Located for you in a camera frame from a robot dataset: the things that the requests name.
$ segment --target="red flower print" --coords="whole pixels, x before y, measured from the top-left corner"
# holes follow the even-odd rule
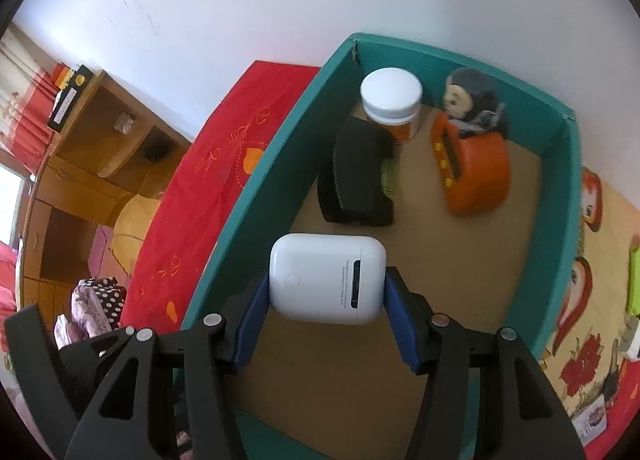
[[[597,337],[590,334],[582,347],[578,342],[578,347],[571,352],[571,359],[566,362],[560,373],[560,378],[566,383],[567,395],[574,396],[581,387],[593,380],[601,353],[600,334]]]

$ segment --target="window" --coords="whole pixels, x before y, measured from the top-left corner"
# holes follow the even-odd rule
[[[24,179],[0,165],[0,241],[12,244]]]

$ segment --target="polka dot bag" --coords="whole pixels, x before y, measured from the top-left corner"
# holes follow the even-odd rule
[[[127,297],[127,289],[118,285],[115,277],[111,278],[92,278],[91,280],[82,280],[82,284],[91,287],[95,295],[100,300],[102,311],[111,325],[111,329],[117,330],[122,315],[122,307]]]

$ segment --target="red blanket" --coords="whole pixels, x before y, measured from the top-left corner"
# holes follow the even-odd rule
[[[180,329],[220,231],[318,68],[254,62],[182,159],[140,249],[121,326]]]

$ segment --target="curtain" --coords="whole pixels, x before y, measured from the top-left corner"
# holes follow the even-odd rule
[[[51,140],[47,121],[59,91],[8,28],[0,40],[0,144],[31,173]]]

